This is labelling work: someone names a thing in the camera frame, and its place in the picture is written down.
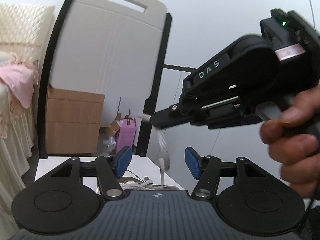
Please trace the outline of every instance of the finger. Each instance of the finger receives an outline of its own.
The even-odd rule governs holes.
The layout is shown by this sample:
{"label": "finger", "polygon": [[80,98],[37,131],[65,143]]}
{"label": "finger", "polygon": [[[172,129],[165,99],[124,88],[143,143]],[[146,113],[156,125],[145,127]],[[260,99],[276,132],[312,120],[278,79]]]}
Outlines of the finger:
{"label": "finger", "polygon": [[292,106],[279,117],[285,127],[299,126],[320,111],[320,86],[299,93]]}
{"label": "finger", "polygon": [[303,159],[295,164],[281,167],[281,178],[287,182],[301,184],[319,178],[320,154]]}
{"label": "finger", "polygon": [[302,198],[307,198],[313,195],[316,183],[316,181],[312,181],[303,184],[290,184],[290,188],[298,192]]}
{"label": "finger", "polygon": [[318,140],[311,134],[281,138],[269,146],[270,157],[283,164],[296,163],[318,148]]}
{"label": "finger", "polygon": [[282,126],[277,120],[266,121],[260,128],[260,137],[263,143],[271,144],[282,136]]}

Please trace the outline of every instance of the gray ribbed plate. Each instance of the gray ribbed plate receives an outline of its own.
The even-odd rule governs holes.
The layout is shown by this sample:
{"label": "gray ribbed plate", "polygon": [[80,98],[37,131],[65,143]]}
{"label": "gray ribbed plate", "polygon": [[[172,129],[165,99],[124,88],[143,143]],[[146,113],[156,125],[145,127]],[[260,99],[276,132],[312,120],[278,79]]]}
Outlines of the gray ribbed plate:
{"label": "gray ribbed plate", "polygon": [[132,191],[105,204],[100,214],[79,230],[60,236],[40,236],[21,230],[13,240],[298,240],[293,232],[281,236],[252,236],[233,229],[209,202],[191,199],[184,190]]}

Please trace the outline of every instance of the pink paper bag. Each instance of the pink paper bag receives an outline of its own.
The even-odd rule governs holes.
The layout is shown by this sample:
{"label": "pink paper bag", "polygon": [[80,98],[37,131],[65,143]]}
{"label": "pink paper bag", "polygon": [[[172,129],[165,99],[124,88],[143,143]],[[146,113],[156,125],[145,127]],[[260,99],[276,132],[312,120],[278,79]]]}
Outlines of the pink paper bag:
{"label": "pink paper bag", "polygon": [[136,135],[136,119],[124,119],[116,135],[116,153],[124,146],[132,147]]}

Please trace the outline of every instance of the white tabletop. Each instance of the white tabletop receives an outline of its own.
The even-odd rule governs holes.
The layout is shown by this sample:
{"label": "white tabletop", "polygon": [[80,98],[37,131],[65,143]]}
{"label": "white tabletop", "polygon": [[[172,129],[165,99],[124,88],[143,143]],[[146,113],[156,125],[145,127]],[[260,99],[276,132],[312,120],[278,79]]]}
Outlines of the white tabletop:
{"label": "white tabletop", "polygon": [[[58,156],[49,156],[48,159],[40,159],[38,168],[36,171],[35,180],[42,177],[44,174],[51,171],[53,168],[57,167],[59,164],[63,163],[70,157],[58,157]],[[96,157],[80,157],[81,162],[92,162]],[[160,169],[155,165],[148,157],[140,157],[138,155],[132,155],[131,163],[128,168],[129,171],[132,171],[142,180],[144,177],[149,177],[153,180],[154,184],[160,184]],[[126,171],[124,177],[133,177],[135,176]],[[83,184],[93,189],[97,190],[97,179],[96,177],[84,177]],[[180,189],[183,189],[178,183],[171,179],[167,174],[164,175],[164,184],[170,186],[176,186]]]}

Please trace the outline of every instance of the gray floor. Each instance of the gray floor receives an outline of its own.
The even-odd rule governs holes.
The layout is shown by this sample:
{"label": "gray floor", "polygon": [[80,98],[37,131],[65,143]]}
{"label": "gray floor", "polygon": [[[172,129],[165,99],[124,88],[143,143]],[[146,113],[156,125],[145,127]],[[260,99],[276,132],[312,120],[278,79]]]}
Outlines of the gray floor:
{"label": "gray floor", "polygon": [[[82,156],[82,157],[89,157],[89,156],[101,156],[106,154],[106,148],[103,145],[102,141],[108,139],[108,136],[105,133],[99,134],[98,139],[98,148],[97,152],[91,153],[91,154],[71,154],[71,155],[65,155],[65,156]],[[38,150],[38,140],[35,138],[34,140],[35,146],[31,149],[32,156],[28,159],[30,169],[21,177],[24,184],[26,186],[29,186],[35,181],[36,176],[36,170],[38,167],[39,162],[39,150]]]}

